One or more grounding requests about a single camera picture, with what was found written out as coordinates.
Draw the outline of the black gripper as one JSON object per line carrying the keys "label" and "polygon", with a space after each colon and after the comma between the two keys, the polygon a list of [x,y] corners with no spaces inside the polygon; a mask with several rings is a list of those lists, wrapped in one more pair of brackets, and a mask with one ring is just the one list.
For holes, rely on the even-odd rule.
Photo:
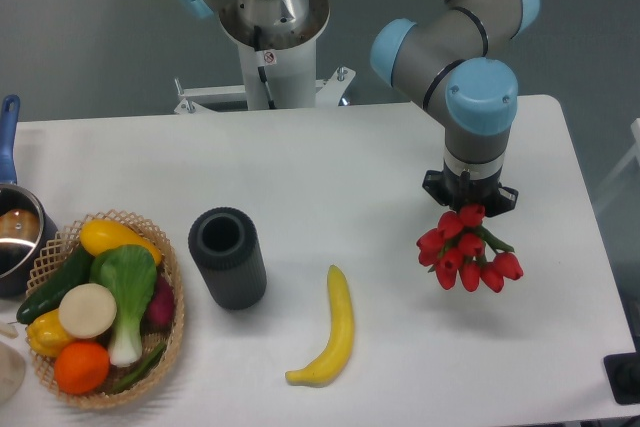
{"label": "black gripper", "polygon": [[428,170],[422,187],[439,205],[453,211],[477,204],[484,207],[486,217],[495,217],[514,210],[519,196],[516,189],[500,182],[500,173],[474,180],[468,171],[456,175],[449,168]]}

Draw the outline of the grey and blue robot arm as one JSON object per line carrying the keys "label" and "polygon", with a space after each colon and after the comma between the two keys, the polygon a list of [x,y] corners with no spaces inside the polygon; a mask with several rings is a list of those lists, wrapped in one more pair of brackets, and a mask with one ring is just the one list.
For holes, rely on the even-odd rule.
{"label": "grey and blue robot arm", "polygon": [[[251,109],[318,104],[316,41],[329,20],[328,0],[180,1],[194,16],[216,15],[235,42]],[[536,19],[540,0],[443,1],[445,13],[429,25],[387,24],[370,64],[444,128],[443,166],[425,174],[424,190],[453,210],[477,203],[497,216],[518,198],[500,180],[518,82],[493,54]]]}

